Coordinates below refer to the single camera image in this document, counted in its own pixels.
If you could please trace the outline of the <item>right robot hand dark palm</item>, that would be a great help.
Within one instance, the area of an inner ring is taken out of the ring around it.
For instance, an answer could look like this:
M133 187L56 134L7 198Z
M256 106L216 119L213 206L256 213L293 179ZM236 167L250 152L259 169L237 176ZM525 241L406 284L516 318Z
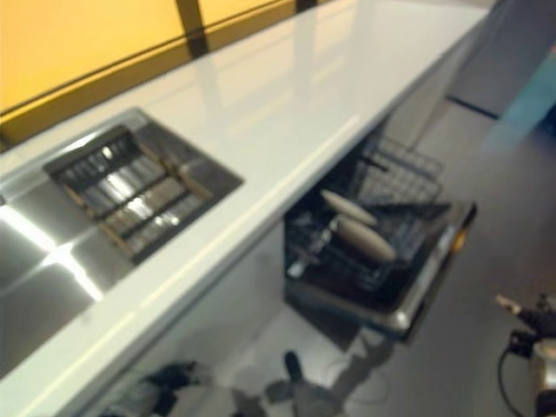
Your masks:
M540 339L555 338L555 296L541 294L534 308L520 305L504 295L494 297L496 303L518 318Z

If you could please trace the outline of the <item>left robot hand dark palm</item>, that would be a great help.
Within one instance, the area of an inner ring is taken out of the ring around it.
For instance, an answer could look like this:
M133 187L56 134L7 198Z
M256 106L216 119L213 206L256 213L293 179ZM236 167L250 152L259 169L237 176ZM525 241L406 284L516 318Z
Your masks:
M196 373L197 368L197 361L172 362L148 374L143 379L160 392L174 392L185 387L201 384L201 379Z

